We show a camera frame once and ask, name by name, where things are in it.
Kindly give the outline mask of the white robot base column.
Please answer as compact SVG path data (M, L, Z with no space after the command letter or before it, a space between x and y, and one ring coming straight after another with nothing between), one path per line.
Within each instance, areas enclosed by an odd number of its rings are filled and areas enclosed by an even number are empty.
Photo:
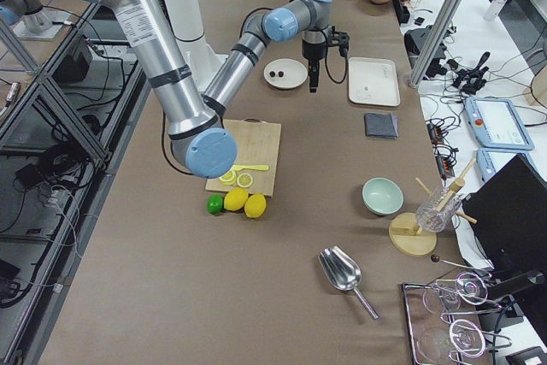
M164 0L175 40L195 78L213 76L226 59L209 46L198 0Z

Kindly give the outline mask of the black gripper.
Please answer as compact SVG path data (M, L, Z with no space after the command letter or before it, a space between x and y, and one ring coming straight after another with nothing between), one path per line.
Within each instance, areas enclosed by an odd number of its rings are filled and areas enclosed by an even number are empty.
M308 62L309 92L316 93L318 87L320 61L326 55L326 35L321 30L308 30L303 33L303 57Z

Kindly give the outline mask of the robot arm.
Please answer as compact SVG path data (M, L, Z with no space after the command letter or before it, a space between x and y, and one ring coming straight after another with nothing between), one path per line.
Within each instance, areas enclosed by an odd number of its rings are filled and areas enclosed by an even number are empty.
M168 118L174 158L191 174L213 179L234 164L238 148L223 127L226 106L271 42L303 39L316 80L330 32L332 0L291 0L250 17L226 56L204 37L197 0L86 0L111 9Z
M24 40L50 41L61 30L40 0L1 0L1 20Z

